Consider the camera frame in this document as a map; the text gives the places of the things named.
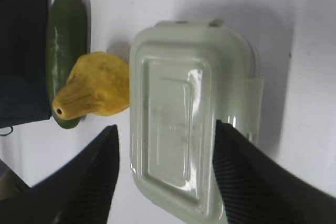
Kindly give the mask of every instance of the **yellow pear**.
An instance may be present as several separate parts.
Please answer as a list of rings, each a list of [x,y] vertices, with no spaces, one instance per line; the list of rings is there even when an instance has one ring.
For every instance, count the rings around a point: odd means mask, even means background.
[[[52,103],[64,120],[89,113],[113,115],[130,106],[129,65],[107,52],[94,52],[78,58],[67,85]]]

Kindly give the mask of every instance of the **cucumber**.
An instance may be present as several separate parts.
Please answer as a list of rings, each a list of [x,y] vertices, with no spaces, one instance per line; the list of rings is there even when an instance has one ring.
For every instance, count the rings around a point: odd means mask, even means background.
[[[81,0],[55,0],[47,26],[46,81],[50,107],[58,91],[67,84],[77,59],[87,53],[87,13]],[[78,125],[80,118],[62,120],[52,110],[56,122],[65,129]]]

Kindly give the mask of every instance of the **white background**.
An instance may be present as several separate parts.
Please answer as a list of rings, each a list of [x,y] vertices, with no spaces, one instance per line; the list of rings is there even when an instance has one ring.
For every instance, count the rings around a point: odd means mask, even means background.
[[[223,18],[260,57],[266,78],[259,148],[298,177],[336,196],[336,0],[84,0],[91,51],[128,57],[131,41],[161,20]],[[52,119],[14,127],[0,158],[28,185],[66,164],[106,125],[117,124],[121,172],[110,223],[181,223],[136,189],[129,110],[89,115],[73,130]]]

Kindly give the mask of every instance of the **plastic food container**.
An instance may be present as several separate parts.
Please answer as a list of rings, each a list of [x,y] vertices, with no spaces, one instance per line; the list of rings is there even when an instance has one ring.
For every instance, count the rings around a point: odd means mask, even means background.
[[[212,168],[217,119],[257,144],[263,81],[221,22],[162,22],[131,48],[131,168],[144,196],[183,221],[227,223]]]

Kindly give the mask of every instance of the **container lid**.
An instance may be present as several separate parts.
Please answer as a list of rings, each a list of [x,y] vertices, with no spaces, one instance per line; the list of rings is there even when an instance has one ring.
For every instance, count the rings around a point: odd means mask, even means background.
[[[187,223],[227,223],[212,168],[215,122],[249,130],[250,52],[236,33],[207,23],[159,23],[132,46],[133,178]]]

